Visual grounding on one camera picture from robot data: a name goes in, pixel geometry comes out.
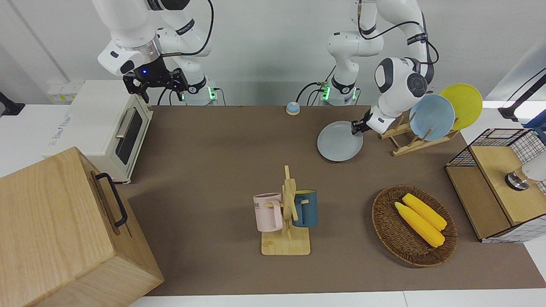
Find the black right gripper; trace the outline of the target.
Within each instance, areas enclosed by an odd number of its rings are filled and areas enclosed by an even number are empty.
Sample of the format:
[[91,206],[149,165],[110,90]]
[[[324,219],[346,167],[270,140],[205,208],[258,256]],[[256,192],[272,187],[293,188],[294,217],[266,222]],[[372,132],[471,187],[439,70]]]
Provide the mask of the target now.
[[177,93],[189,89],[189,83],[181,68],[169,71],[162,57],[136,67],[133,61],[123,65],[123,82],[130,95],[137,95],[149,103],[148,88],[163,87]]

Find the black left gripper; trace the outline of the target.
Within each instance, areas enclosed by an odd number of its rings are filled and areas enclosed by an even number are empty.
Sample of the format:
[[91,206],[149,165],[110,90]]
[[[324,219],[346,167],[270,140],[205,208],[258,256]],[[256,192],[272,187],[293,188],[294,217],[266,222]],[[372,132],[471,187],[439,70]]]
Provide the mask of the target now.
[[369,109],[360,121],[351,121],[353,136],[371,130],[371,127],[367,124],[371,115],[371,109]]

